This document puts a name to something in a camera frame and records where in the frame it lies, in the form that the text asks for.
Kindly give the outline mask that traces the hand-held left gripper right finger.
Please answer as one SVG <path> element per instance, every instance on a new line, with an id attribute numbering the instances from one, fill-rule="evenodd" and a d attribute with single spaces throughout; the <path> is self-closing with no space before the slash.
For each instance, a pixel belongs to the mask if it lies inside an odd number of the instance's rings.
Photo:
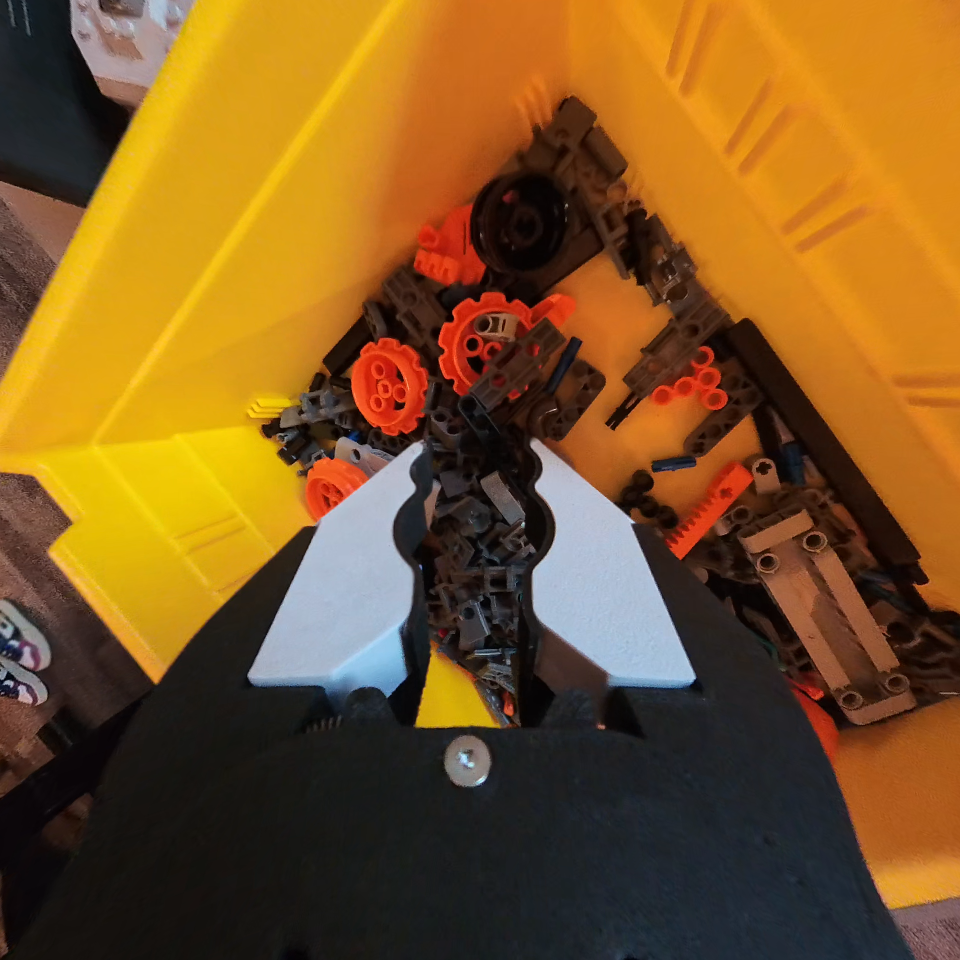
<path id="1" fill-rule="evenodd" d="M 525 583 L 525 716 L 563 694 L 599 716 L 617 698 L 699 696 L 699 678 L 636 524 L 543 439 L 530 493 L 543 542 Z"/>

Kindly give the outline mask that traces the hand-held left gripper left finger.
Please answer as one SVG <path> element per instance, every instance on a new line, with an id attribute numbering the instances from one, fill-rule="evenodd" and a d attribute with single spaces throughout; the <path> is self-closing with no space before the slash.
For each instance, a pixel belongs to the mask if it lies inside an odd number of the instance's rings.
<path id="1" fill-rule="evenodd" d="M 319 519 L 247 672 L 254 686 L 317 686 L 332 706 L 375 688 L 416 717 L 429 670 L 417 557 L 432 448 L 414 443 Z"/>

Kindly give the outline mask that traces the light grey frame piece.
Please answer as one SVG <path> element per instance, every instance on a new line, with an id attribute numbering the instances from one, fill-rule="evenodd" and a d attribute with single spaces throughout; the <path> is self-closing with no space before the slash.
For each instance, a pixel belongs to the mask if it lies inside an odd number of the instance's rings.
<path id="1" fill-rule="evenodd" d="M 806 510 L 753 519 L 739 528 L 738 542 L 852 724 L 916 709 L 910 678 L 883 629 Z"/>

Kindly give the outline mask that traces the yellow plastic bin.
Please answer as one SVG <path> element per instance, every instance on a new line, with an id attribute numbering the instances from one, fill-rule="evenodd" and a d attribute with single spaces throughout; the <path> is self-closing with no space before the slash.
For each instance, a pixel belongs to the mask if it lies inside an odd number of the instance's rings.
<path id="1" fill-rule="evenodd" d="M 198 1 L 2 384 L 152 680 L 308 523 L 250 407 L 571 93 L 959 609 L 959 1 Z"/>

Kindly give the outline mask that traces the orange gear wheel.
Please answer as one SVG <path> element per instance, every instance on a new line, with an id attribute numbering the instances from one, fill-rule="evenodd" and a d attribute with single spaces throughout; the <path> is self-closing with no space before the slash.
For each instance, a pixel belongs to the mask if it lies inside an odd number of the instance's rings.
<path id="1" fill-rule="evenodd" d="M 826 758 L 834 765 L 839 744 L 839 729 L 834 717 L 823 706 L 824 691 L 795 678 L 787 678 L 788 686 L 813 727 Z"/>
<path id="2" fill-rule="evenodd" d="M 416 430 L 425 408 L 429 376 L 412 346 L 391 336 L 367 343 L 350 380 L 353 402 L 371 426 L 389 436 Z"/>
<path id="3" fill-rule="evenodd" d="M 337 457 L 319 459 L 308 470 L 304 485 L 306 510 L 313 521 L 321 521 L 367 482 L 367 472 L 353 462 Z"/>
<path id="4" fill-rule="evenodd" d="M 532 328 L 532 308 L 504 292 L 463 299 L 439 333 L 439 367 L 463 397 L 507 343 Z"/>

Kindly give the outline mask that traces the orange gear rack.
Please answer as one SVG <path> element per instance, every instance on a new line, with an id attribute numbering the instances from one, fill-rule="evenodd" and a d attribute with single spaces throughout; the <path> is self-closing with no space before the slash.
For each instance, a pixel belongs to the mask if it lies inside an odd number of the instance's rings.
<path id="1" fill-rule="evenodd" d="M 674 557 L 681 560 L 687 557 L 751 483 L 753 472 L 744 464 L 728 462 L 694 510 L 666 536 L 664 542 Z"/>

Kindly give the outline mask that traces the small orange beam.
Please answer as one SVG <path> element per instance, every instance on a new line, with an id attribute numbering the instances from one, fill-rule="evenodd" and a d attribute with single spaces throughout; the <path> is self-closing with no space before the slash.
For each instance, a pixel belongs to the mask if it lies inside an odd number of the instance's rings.
<path id="1" fill-rule="evenodd" d="M 728 405 L 728 392 L 721 387 L 721 376 L 713 348 L 702 344 L 682 374 L 654 387 L 649 398 L 659 407 L 681 398 L 695 398 L 703 408 L 718 412 Z"/>

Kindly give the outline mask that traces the long dark beam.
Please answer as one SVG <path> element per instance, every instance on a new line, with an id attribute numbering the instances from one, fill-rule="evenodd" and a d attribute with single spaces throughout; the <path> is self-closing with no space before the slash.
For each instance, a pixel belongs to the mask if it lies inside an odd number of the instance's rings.
<path id="1" fill-rule="evenodd" d="M 870 551 L 916 585 L 929 583 L 921 554 L 880 493 L 851 457 L 810 397 L 751 318 L 726 330 L 726 341 L 766 400 L 800 441 L 842 505 L 857 519 Z"/>

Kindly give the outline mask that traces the person's patterned sneaker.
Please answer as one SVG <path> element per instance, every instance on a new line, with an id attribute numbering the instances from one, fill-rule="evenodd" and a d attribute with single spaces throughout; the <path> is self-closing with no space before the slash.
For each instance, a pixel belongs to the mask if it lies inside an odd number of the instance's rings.
<path id="1" fill-rule="evenodd" d="M 44 632 L 8 598 L 2 598 L 2 657 L 33 672 L 53 662 Z"/>
<path id="2" fill-rule="evenodd" d="M 36 706 L 48 696 L 49 690 L 36 673 L 2 657 L 2 698 Z"/>

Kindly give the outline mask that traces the small black tyre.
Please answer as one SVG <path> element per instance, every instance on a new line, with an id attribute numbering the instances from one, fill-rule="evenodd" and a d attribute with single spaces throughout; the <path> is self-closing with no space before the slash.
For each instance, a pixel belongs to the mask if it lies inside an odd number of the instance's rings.
<path id="1" fill-rule="evenodd" d="M 491 178 L 474 197 L 470 238 L 486 268 L 532 273 L 563 253 L 571 199 L 551 173 L 512 171 Z"/>

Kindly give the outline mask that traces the pale plastic object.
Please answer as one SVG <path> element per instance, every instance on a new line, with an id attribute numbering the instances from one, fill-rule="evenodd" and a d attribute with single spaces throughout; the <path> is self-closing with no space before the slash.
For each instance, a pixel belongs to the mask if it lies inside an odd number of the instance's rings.
<path id="1" fill-rule="evenodd" d="M 98 89 L 136 111 L 195 1 L 71 1 L 71 32 Z"/>

